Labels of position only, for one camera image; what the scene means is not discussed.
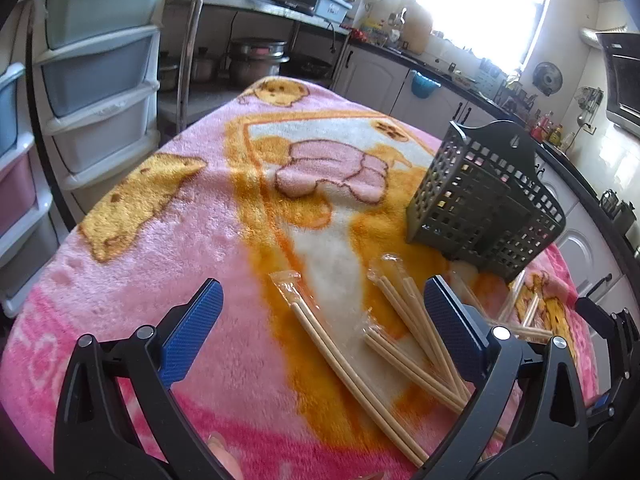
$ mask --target white cabinet door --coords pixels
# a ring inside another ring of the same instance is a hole
[[[626,276],[622,276],[597,303],[608,314],[617,314],[627,308],[636,326],[640,326],[640,311]],[[593,349],[596,354],[596,366],[598,367],[598,392],[602,394],[611,387],[609,348],[607,347],[607,342],[593,328],[590,329],[590,332]]]
[[[611,273],[612,280],[601,285],[592,295],[591,299],[597,301],[622,275],[596,224],[580,204],[566,216],[566,229],[556,240],[556,245],[580,296],[587,294],[593,285]]]
[[[344,60],[336,93],[389,115],[409,69],[357,47],[350,47]]]
[[[463,107],[462,113],[459,115],[459,122],[467,128],[481,128],[487,124],[497,121],[495,117],[488,114],[482,108],[479,108],[472,102],[467,102]]]
[[[548,164],[545,164],[544,171],[538,174],[538,178],[549,192],[556,197],[562,211],[568,215],[575,205],[579,202],[578,197],[571,191],[571,188],[565,184],[564,180],[558,175]]]
[[[402,86],[391,116],[437,139],[444,139],[449,129],[449,121],[460,114],[465,100],[444,87],[436,88],[429,97],[420,99],[411,90],[412,81],[410,73]]]

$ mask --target pink blanket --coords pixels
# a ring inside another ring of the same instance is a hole
[[[336,340],[348,342],[367,310],[393,337],[409,338],[367,268],[387,252],[402,256],[417,283],[458,268],[404,241],[404,208],[438,146],[284,78],[259,82],[194,124],[104,197],[28,297],[0,367],[0,401],[28,444],[52,467],[56,405],[80,335],[126,338],[213,277],[225,290],[223,313],[172,387],[201,436],[221,433],[247,479],[409,476],[414,467],[335,377],[269,274],[299,271]],[[495,310],[504,283],[462,267]],[[593,397],[593,351],[564,261],[552,246],[530,269],[526,290],[544,299],[536,322],[569,340],[583,393]],[[361,354],[358,370],[432,452],[455,416],[372,352]],[[144,446],[158,454],[128,388],[125,396]]]

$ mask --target metal pole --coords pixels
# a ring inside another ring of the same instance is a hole
[[[291,27],[291,36],[289,37],[289,52],[293,52],[298,40],[298,34],[300,33],[300,22],[293,22]]]
[[[191,62],[193,61],[193,49],[198,33],[198,22],[204,0],[191,0],[187,29],[182,42],[182,54],[180,55],[180,72],[178,74],[178,102],[176,108],[175,126],[176,133],[183,131],[186,125],[187,106],[189,104],[189,85],[191,83]]]
[[[344,56],[347,53],[347,47],[349,46],[349,38],[351,34],[348,34],[344,38],[344,42],[342,43],[342,48],[340,49],[340,55],[338,56],[338,60],[335,62],[334,73],[331,76],[331,85],[329,86],[329,90],[335,89],[335,84],[338,82],[338,78],[340,77],[340,72],[342,71],[342,62],[344,61]]]

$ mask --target kitchen counter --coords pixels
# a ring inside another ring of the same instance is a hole
[[[596,192],[580,174],[566,155],[548,142],[537,148],[538,156],[546,162],[578,197],[600,234],[609,246],[623,275],[628,278],[636,303],[640,305],[640,266],[634,259],[633,247],[616,229],[613,222],[600,208]]]
[[[482,110],[498,120],[513,121],[520,126],[525,125],[524,121],[521,118],[506,112],[496,103],[489,99],[486,99],[484,96],[461,88],[451,80],[448,73],[437,72],[431,66],[421,61],[420,59],[417,59],[407,53],[403,53],[395,49],[377,46],[371,43],[366,43],[364,41],[351,39],[350,44],[352,44],[353,46],[357,46],[363,50],[372,52],[373,54],[377,54],[379,56],[398,62],[409,68],[410,70],[416,70],[420,72],[423,76],[428,77],[429,79],[432,79],[437,83],[440,83],[442,86],[444,86],[444,88],[448,88],[456,94],[460,95],[460,97],[467,99],[468,101],[472,102],[479,108],[482,108]]]

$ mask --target window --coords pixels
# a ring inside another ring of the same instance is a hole
[[[524,62],[545,0],[417,0],[433,16],[433,30],[506,73]]]

